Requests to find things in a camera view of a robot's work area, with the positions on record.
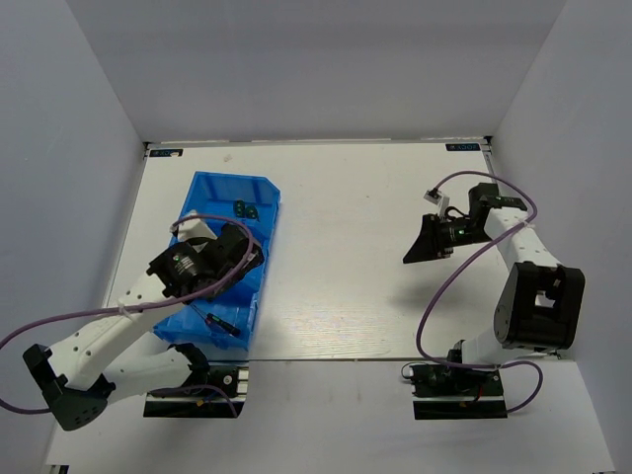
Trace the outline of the black green handled screwdriver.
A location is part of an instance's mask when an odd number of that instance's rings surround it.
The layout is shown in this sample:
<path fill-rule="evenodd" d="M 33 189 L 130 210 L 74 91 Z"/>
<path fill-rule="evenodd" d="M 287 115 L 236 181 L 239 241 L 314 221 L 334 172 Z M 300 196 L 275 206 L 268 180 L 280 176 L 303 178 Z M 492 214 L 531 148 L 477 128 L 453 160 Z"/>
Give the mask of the black green handled screwdriver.
<path fill-rule="evenodd" d="M 241 335 L 241 330 L 239 328 L 235 327 L 234 325 L 228 323 L 225 320 L 222 320 L 221 318 L 219 318 L 218 316 L 212 313 L 206 314 L 205 323 L 210 328 L 220 329 L 221 331 L 225 332 L 226 334 L 232 337 L 238 338 Z"/>

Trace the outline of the blue plastic compartment bin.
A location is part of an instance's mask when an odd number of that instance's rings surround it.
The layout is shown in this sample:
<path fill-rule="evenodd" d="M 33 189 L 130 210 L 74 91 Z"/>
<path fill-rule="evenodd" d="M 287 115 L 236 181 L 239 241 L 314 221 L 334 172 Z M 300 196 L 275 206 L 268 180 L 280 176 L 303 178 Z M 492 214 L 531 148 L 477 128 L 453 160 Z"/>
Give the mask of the blue plastic compartment bin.
<path fill-rule="evenodd" d="M 245 224 L 254 240 L 250 261 L 229 287 L 214 298 L 198 299 L 154 327 L 171 344 L 194 343 L 205 348 L 247 352 L 255 334 L 259 300 L 277 224 L 280 190 L 267 178 L 194 173 L 181 215 L 213 214 Z M 232 222 L 208 220 L 207 230 L 194 220 L 178 226 L 174 244 L 191 238 L 191 246 L 208 260 L 211 280 L 237 265 L 248 238 Z"/>

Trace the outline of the red blue handled screwdriver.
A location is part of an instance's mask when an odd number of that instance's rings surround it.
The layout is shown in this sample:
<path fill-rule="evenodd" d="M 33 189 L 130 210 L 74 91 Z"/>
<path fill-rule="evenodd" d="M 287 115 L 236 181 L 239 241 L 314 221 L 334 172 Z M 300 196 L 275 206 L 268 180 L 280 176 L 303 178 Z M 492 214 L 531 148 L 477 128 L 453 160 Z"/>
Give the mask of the red blue handled screwdriver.
<path fill-rule="evenodd" d="M 205 315 L 205 313 L 202 310 L 200 310 L 197 306 L 195 306 L 193 304 L 190 305 L 190 306 L 202 320 L 206 319 L 206 315 Z"/>

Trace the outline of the teal handled small screwdriver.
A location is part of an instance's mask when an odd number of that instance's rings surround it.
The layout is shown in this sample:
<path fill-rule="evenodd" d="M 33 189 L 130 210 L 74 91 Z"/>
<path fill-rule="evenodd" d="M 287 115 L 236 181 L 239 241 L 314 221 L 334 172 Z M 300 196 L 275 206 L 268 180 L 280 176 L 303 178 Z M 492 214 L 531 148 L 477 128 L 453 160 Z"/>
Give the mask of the teal handled small screwdriver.
<path fill-rule="evenodd" d="M 258 210 L 254 206 L 247 206 L 245 208 L 245 217 L 248 219 L 258 220 L 259 219 Z"/>

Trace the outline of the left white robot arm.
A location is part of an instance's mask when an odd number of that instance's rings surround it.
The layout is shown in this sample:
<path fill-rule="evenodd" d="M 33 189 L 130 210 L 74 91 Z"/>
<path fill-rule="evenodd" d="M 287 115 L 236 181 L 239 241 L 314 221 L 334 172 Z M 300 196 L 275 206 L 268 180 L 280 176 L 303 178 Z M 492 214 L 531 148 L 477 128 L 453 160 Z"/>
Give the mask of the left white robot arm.
<path fill-rule="evenodd" d="M 211 366 L 192 343 L 123 357 L 160 322 L 197 299 L 215 299 L 265 259 L 250 229 L 233 219 L 213 233 L 202 219 L 190 216 L 173 231 L 176 243 L 148 264 L 116 307 L 51 346 L 25 350 L 24 362 L 63 430 L 79 430 L 109 406 L 136 395 L 227 396 L 209 383 Z"/>

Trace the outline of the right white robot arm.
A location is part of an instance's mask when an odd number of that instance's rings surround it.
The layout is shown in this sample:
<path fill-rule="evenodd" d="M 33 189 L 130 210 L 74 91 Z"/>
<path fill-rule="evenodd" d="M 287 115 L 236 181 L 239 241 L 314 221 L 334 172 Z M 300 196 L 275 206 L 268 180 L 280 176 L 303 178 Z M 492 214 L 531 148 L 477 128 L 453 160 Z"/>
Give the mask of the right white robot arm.
<path fill-rule="evenodd" d="M 454 249 L 477 244 L 481 251 L 497 248 L 509 272 L 492 325 L 479 336 L 456 343 L 446 357 L 447 385 L 466 394 L 480 384 L 481 370 L 520 356 L 569 349 L 576 337 L 586 277 L 563 265 L 542 243 L 531 225 L 532 203 L 501 195 L 493 183 L 473 187 L 469 210 L 458 217 L 450 215 L 449 198 L 439 189 L 427 191 L 425 199 L 437 212 L 423 216 L 404 263 L 447 259 Z"/>

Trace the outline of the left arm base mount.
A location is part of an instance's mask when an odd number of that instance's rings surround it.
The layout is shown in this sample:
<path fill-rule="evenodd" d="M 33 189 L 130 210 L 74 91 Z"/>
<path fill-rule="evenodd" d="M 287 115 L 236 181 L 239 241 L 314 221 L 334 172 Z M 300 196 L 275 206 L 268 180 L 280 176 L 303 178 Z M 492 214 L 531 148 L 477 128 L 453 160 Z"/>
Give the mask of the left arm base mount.
<path fill-rule="evenodd" d="M 247 364 L 212 364 L 200 379 L 183 388 L 147 395 L 144 418 L 236 419 L 243 410 L 249 383 Z"/>

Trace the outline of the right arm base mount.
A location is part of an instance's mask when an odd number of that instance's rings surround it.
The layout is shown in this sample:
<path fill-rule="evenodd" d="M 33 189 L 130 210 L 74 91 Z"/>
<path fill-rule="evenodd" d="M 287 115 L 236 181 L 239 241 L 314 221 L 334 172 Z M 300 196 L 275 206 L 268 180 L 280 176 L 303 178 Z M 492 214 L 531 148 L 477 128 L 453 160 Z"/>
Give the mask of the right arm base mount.
<path fill-rule="evenodd" d="M 409 363 L 401 368 L 418 398 L 464 397 L 474 400 L 501 396 L 504 388 L 496 371 L 453 368 L 434 363 Z"/>

